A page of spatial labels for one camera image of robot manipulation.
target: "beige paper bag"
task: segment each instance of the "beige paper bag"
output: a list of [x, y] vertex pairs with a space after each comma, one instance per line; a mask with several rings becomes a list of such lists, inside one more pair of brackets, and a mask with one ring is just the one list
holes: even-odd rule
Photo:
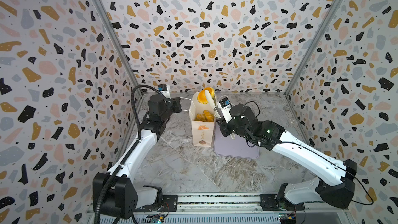
[[195, 121], [196, 114], [202, 114], [204, 110], [208, 110], [214, 115], [214, 110], [211, 108], [210, 104], [201, 104], [198, 102], [198, 94], [199, 93], [196, 92], [193, 95], [191, 107], [189, 108], [189, 117], [191, 118], [192, 124], [193, 146], [211, 147], [216, 118], [214, 117], [214, 122]]

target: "gray marble surface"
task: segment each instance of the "gray marble surface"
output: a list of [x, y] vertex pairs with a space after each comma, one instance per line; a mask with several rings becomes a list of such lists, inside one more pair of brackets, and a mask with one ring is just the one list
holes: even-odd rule
[[[299, 128], [288, 124], [290, 112], [280, 95], [227, 96], [233, 105], [256, 101], [261, 109], [259, 120], [272, 120], [301, 138]], [[149, 97], [144, 95], [140, 120], [148, 109]], [[190, 102], [181, 99], [182, 109], [188, 109]], [[172, 115], [162, 137], [146, 156], [135, 176], [135, 186], [162, 187], [163, 192], [272, 192], [278, 191], [282, 183], [299, 183], [313, 177], [306, 168], [265, 148], [260, 148], [257, 159], [246, 159], [218, 156], [213, 147], [195, 147], [188, 112], [181, 112]]]

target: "terrazzo patterned wall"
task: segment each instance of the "terrazzo patterned wall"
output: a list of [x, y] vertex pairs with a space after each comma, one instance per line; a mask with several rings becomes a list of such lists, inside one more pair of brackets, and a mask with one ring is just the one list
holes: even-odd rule
[[129, 79], [91, 0], [0, 0], [0, 222], [84, 223]]
[[103, 0], [139, 83], [282, 92], [333, 0]]
[[358, 164], [361, 224], [398, 219], [397, 23], [398, 0], [344, 0], [289, 96], [316, 148]]

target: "vented metal panel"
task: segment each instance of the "vented metal panel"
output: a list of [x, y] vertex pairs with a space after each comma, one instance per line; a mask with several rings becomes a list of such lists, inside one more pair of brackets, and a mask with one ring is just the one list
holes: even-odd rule
[[[138, 223], [151, 223], [150, 218], [143, 215], [136, 215]], [[101, 224], [112, 223], [114, 218], [102, 217]], [[119, 223], [133, 223], [132, 219], [120, 220]], [[165, 218], [164, 223], [235, 223], [235, 224], [280, 224], [278, 214], [176, 214]]]

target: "purple tray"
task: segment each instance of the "purple tray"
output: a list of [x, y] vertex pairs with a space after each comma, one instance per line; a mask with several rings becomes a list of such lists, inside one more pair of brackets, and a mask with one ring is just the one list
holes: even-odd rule
[[218, 124], [216, 124], [215, 129], [214, 152], [217, 155], [250, 159], [255, 159], [260, 155], [258, 146], [248, 147], [246, 139], [238, 135], [235, 135], [235, 139], [232, 139], [231, 136], [223, 137]]

